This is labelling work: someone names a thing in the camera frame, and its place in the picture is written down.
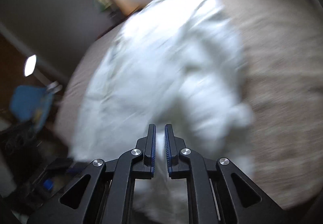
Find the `blue chair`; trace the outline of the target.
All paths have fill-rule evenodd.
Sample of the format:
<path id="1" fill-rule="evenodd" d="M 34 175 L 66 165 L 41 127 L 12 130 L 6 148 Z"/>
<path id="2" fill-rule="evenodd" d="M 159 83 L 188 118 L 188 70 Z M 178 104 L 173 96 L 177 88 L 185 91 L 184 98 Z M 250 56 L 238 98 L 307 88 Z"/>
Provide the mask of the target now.
<path id="1" fill-rule="evenodd" d="M 46 87 L 20 85 L 10 99 L 9 111 L 19 122 L 31 120 L 38 133 L 46 123 L 53 99 L 54 94 Z"/>

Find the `white shirt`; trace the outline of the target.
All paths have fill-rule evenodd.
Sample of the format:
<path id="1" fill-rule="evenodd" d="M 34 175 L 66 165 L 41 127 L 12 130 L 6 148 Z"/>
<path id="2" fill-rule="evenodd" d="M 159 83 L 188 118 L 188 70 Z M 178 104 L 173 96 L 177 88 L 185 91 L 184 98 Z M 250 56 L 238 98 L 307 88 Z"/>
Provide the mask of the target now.
<path id="1" fill-rule="evenodd" d="M 155 174 L 136 182 L 133 206 L 158 223 L 187 223 L 187 187 L 168 177 L 164 127 L 205 158 L 230 158 L 252 175 L 245 67 L 221 0 L 152 1 L 125 22 L 90 80 L 71 156 L 116 159 L 155 124 Z"/>

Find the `small white desk lamp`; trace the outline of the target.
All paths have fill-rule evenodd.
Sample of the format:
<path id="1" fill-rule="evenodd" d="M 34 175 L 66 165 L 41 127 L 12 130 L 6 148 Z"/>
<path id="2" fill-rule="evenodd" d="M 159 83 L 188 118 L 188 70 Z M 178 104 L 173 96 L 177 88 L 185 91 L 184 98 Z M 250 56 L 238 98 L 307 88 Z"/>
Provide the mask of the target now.
<path id="1" fill-rule="evenodd" d="M 28 77 L 33 74 L 33 72 L 35 71 L 35 68 L 36 68 L 36 63 L 37 63 L 37 56 L 36 55 L 32 55 L 27 58 L 27 60 L 25 61 L 25 65 L 24 65 L 24 76 L 25 77 Z"/>

